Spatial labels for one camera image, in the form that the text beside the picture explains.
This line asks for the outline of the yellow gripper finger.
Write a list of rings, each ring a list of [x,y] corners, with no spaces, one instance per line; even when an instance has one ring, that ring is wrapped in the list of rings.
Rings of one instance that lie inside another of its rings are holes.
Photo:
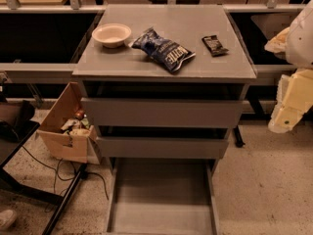
[[[312,107],[313,70],[298,69],[291,76],[283,74],[268,128],[274,133],[291,131]]]
[[[285,52],[287,46],[287,36],[289,32],[290,29],[288,27],[280,31],[276,36],[274,36],[265,44],[264,49],[272,53]]]

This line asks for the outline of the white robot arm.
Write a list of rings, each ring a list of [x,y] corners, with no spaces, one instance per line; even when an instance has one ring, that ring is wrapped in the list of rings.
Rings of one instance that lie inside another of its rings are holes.
[[[274,133],[291,131],[313,106],[313,1],[291,25],[264,46],[266,51],[284,53],[297,70],[282,75],[277,89],[277,104],[268,128]]]

